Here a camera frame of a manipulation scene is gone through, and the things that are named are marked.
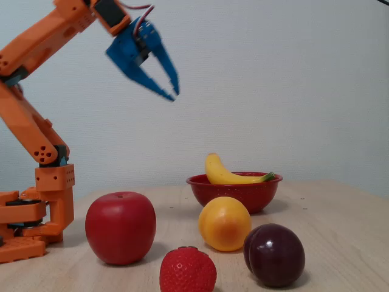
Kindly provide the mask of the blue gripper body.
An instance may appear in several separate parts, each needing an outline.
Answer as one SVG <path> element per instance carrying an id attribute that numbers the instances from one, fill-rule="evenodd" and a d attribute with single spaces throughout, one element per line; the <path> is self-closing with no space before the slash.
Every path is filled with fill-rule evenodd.
<path id="1" fill-rule="evenodd" d="M 133 30 L 139 19 L 140 17 L 115 37 L 107 48 L 106 55 L 132 81 L 151 82 L 150 76 L 142 69 L 142 64 L 149 57 L 151 49 L 144 36 L 133 37 Z"/>

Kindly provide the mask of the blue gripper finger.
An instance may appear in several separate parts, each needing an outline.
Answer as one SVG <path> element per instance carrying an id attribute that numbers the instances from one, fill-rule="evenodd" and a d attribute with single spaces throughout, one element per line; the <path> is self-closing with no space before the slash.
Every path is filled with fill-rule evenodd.
<path id="1" fill-rule="evenodd" d="M 139 85 L 149 89 L 153 93 L 165 98 L 166 100 L 173 102 L 175 98 L 165 92 L 152 78 L 150 78 L 146 72 L 137 65 L 130 64 L 125 70 L 124 74 L 132 81 Z"/>
<path id="2" fill-rule="evenodd" d="M 175 94 L 178 96 L 180 94 L 179 76 L 169 54 L 165 50 L 157 29 L 149 21 L 144 21 L 141 24 L 141 28 L 141 39 L 145 42 L 149 51 L 158 59 L 160 65 L 170 79 Z"/>

